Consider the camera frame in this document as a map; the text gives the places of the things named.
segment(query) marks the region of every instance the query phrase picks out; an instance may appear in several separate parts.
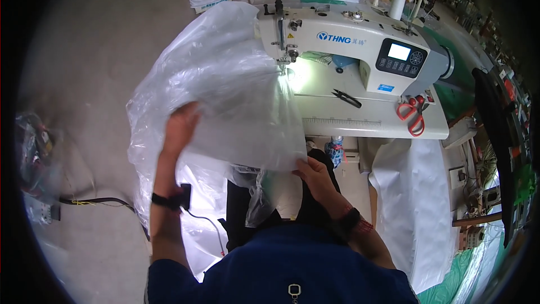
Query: thread spool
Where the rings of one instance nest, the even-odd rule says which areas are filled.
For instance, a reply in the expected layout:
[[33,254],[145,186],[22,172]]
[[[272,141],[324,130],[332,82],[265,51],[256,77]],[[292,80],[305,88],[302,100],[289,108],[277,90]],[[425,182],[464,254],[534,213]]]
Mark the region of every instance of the thread spool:
[[388,17],[391,17],[395,20],[401,20],[401,14],[403,13],[404,7],[405,0],[392,0],[392,4],[390,4],[390,10],[388,11]]

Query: control panel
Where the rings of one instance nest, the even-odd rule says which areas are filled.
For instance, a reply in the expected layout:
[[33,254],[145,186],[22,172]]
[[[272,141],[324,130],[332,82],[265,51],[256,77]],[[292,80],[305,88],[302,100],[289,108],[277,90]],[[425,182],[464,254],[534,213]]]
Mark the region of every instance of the control panel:
[[386,38],[382,41],[375,67],[379,71],[416,78],[426,57],[428,52],[422,48]]

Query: scissors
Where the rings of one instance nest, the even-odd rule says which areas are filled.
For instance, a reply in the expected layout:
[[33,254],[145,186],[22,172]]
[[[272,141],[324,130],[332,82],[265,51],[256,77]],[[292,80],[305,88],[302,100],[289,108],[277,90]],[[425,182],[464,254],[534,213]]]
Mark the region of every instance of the scissors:
[[362,106],[360,101],[358,101],[357,99],[351,97],[349,94],[344,93],[342,91],[338,91],[338,90],[334,90],[334,91],[335,91],[335,93],[332,92],[332,94],[334,94],[336,97],[340,98],[341,100],[345,101],[346,103],[351,104],[351,105],[355,106],[356,108],[360,108]]
[[[410,108],[410,110],[405,114],[405,116],[401,114],[402,107]],[[418,112],[418,117],[409,126],[409,133],[415,138],[422,135],[422,133],[424,132],[424,129],[426,128],[426,124],[424,123],[424,117],[422,116],[422,112],[425,111],[426,108],[428,107],[429,107],[429,104],[425,104],[425,100],[422,97],[422,95],[419,95],[416,98],[410,98],[409,103],[403,103],[397,106],[397,116],[402,120],[406,120],[407,118],[409,118],[411,115],[414,114],[415,111]],[[420,129],[417,129],[415,131],[414,129],[419,124],[420,124]]]

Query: black wristband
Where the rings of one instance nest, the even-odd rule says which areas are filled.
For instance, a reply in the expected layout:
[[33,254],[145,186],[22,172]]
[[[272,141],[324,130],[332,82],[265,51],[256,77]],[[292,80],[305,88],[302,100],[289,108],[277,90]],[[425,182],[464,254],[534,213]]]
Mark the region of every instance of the black wristband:
[[332,230],[336,235],[344,240],[344,243],[347,243],[350,238],[350,233],[353,231],[358,222],[360,222],[360,220],[360,212],[358,209],[352,208],[341,219],[332,221]]
[[169,208],[172,211],[177,211],[180,209],[180,206],[184,209],[190,209],[190,199],[191,199],[191,185],[190,184],[181,184],[182,192],[174,194],[165,198],[159,196],[156,193],[152,193],[152,203]]
[[169,208],[172,211],[176,211],[180,208],[181,194],[173,195],[169,198],[159,196],[155,193],[152,193],[152,203]]

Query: blue patterned cloth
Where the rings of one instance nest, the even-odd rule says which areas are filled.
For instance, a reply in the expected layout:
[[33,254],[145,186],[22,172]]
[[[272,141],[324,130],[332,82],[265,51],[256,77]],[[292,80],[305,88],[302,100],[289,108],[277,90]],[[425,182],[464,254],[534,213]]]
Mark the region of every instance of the blue patterned cloth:
[[332,159],[334,169],[341,164],[343,159],[343,137],[331,137],[330,142],[325,144],[325,153]]

